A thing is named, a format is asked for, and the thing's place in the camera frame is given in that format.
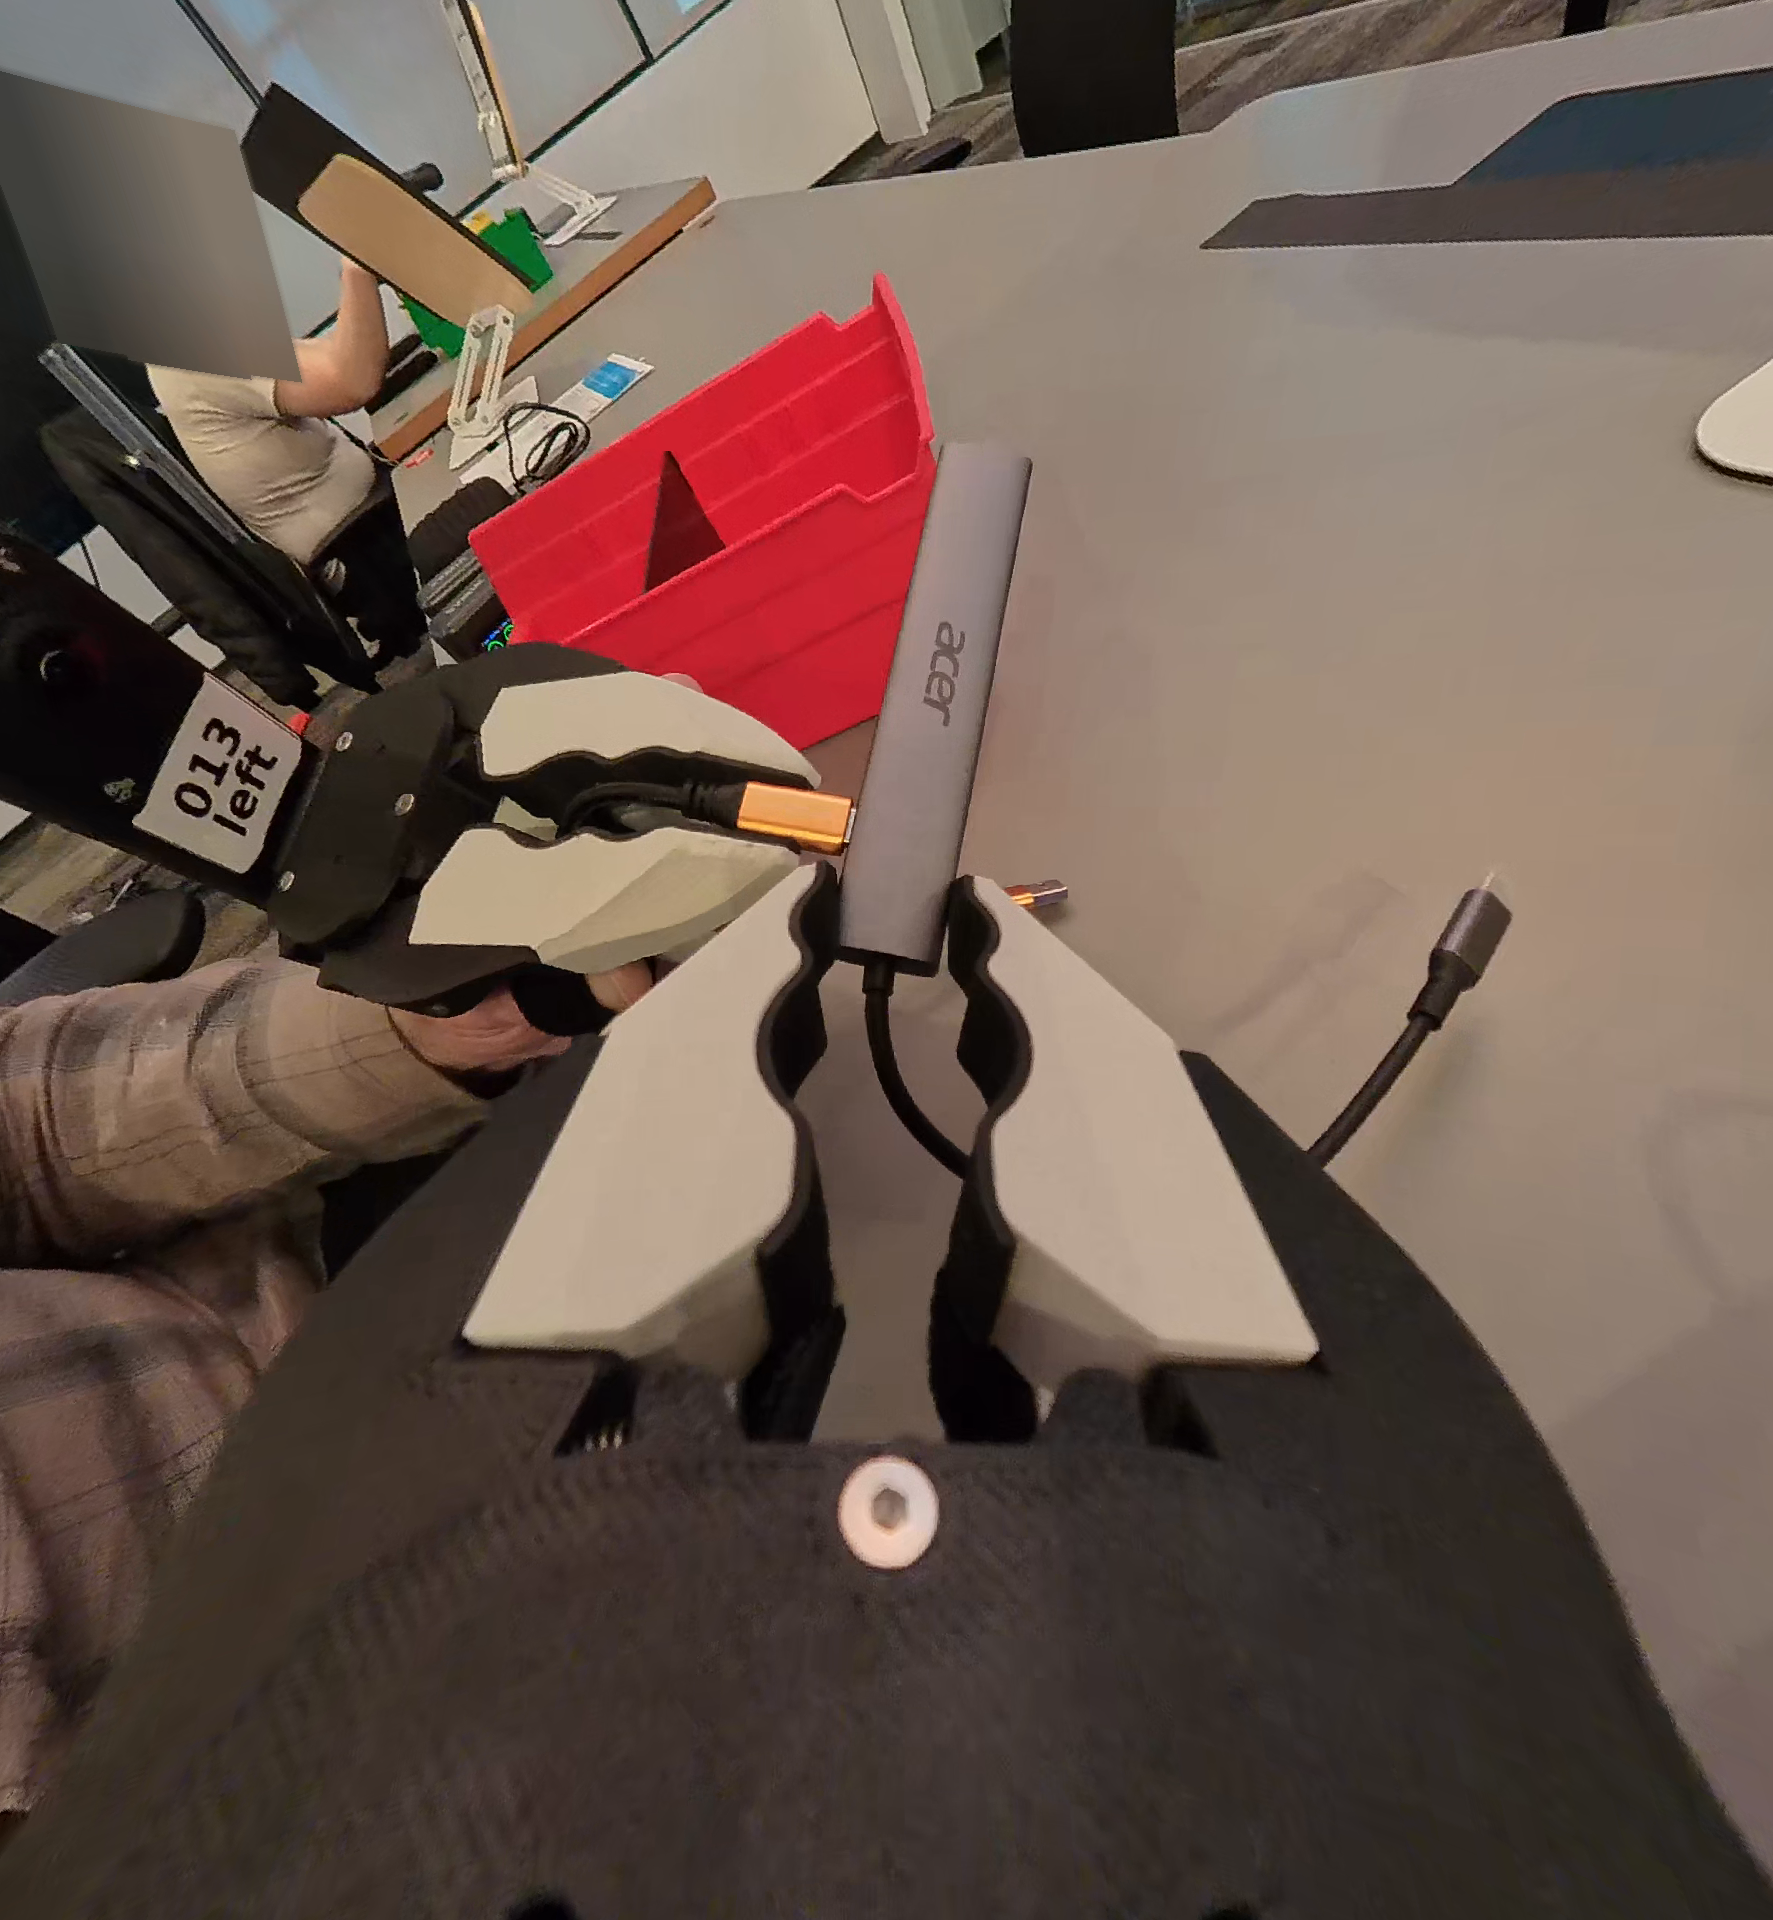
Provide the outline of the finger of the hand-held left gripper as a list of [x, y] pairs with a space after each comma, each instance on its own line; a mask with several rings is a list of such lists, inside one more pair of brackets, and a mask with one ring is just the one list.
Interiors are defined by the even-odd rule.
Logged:
[[405, 946], [509, 947], [563, 972], [681, 961], [800, 866], [786, 845], [695, 825], [551, 844], [466, 828], [422, 883]]
[[810, 762], [755, 716], [676, 677], [624, 667], [505, 685], [476, 733], [480, 770], [501, 782], [563, 756], [617, 764], [649, 751], [716, 759], [764, 784], [821, 785]]

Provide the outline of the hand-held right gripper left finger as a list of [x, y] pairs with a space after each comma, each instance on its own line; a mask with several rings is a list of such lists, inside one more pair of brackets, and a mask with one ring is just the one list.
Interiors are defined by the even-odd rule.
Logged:
[[728, 1381], [750, 1437], [817, 1425], [846, 1316], [800, 1090], [838, 877], [805, 862], [614, 1018], [462, 1338]]

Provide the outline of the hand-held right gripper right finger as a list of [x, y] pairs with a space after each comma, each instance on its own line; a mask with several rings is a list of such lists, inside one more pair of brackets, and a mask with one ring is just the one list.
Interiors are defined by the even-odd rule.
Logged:
[[934, 1280], [950, 1441], [1023, 1441], [1074, 1377], [1302, 1367], [1312, 1323], [1183, 1050], [1028, 909], [946, 903], [956, 1059], [985, 1100]]

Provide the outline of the braided cable copper plug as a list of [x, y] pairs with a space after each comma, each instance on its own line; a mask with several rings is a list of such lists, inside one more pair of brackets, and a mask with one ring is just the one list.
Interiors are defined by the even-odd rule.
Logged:
[[838, 862], [840, 877], [859, 795], [791, 782], [736, 777], [726, 768], [652, 772], [548, 770], [535, 780], [535, 809], [555, 840], [596, 832], [640, 834], [658, 825], [695, 825], [741, 840]]

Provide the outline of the red plastic bin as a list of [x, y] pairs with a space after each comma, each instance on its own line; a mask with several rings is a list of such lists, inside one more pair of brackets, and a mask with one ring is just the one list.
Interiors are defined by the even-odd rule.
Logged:
[[[674, 452], [725, 552], [642, 592]], [[471, 531], [512, 641], [685, 674], [808, 750], [875, 717], [937, 480], [892, 282], [817, 313]]]

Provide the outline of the person's left forearm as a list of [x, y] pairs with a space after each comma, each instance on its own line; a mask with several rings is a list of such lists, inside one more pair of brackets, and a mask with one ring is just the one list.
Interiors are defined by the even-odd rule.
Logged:
[[0, 1005], [0, 1269], [93, 1269], [485, 1114], [385, 1010], [289, 961]]

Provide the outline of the black plastic bin divider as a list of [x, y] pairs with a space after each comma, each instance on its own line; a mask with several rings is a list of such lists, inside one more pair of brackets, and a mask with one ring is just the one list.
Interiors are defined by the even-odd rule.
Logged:
[[642, 593], [652, 593], [693, 567], [722, 554], [726, 540], [711, 521], [673, 449], [660, 455], [655, 521], [649, 540]]

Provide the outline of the black SYMIK battery charger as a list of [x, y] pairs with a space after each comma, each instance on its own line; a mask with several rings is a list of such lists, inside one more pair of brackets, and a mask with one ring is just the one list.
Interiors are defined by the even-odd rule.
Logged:
[[474, 552], [460, 554], [418, 588], [427, 632], [442, 660], [459, 664], [512, 639], [512, 615]]

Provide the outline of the blue white paper card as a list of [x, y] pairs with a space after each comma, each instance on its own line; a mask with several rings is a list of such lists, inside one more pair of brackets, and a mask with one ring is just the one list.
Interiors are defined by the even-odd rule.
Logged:
[[627, 354], [609, 354], [587, 370], [563, 393], [553, 395], [548, 405], [557, 411], [593, 423], [603, 411], [619, 404], [636, 386], [640, 386], [655, 368]]

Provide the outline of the white desk stand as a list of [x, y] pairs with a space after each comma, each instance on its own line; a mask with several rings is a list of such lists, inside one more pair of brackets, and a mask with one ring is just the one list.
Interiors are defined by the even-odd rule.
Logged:
[[617, 195], [594, 194], [574, 181], [548, 173], [522, 149], [514, 128], [509, 89], [483, 21], [472, 1], [438, 1], [446, 32], [472, 100], [476, 126], [486, 145], [492, 179], [511, 188], [514, 203], [535, 220], [546, 245], [596, 228], [617, 202]]
[[514, 313], [503, 303], [478, 307], [464, 327], [448, 395], [448, 468], [478, 459], [509, 429], [514, 404], [505, 373], [514, 342]]

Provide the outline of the wooden board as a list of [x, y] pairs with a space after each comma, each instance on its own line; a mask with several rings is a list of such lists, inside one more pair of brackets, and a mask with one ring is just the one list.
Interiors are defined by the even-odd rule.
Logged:
[[[624, 188], [605, 213], [596, 238], [593, 228], [570, 238], [557, 252], [559, 264], [535, 296], [533, 305], [514, 320], [506, 376], [521, 370], [566, 323], [581, 318], [627, 276], [699, 220], [716, 195], [704, 176]], [[395, 391], [382, 393], [370, 411], [370, 443], [389, 461], [427, 443], [446, 421], [455, 390], [456, 364], [434, 356], [418, 377]]]

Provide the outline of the green plastic bin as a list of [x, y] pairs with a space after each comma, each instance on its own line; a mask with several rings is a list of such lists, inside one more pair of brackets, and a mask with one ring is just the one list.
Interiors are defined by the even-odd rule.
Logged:
[[466, 320], [476, 310], [498, 303], [522, 320], [553, 277], [522, 207], [474, 229], [422, 203], [403, 232], [411, 238], [402, 242], [407, 266], [399, 297], [421, 342], [446, 360], [459, 356]]

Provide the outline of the black mesh office chair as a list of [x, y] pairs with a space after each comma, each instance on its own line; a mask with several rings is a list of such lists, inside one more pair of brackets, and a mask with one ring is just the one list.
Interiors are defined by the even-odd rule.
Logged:
[[1011, 106], [1025, 157], [1180, 131], [1175, 1], [1012, 1]]

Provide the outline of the black chair frame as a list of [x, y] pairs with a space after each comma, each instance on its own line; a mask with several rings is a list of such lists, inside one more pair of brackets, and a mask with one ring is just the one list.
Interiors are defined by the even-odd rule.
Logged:
[[203, 931], [199, 897], [173, 887], [129, 896], [55, 934], [0, 907], [0, 1005], [178, 978]]

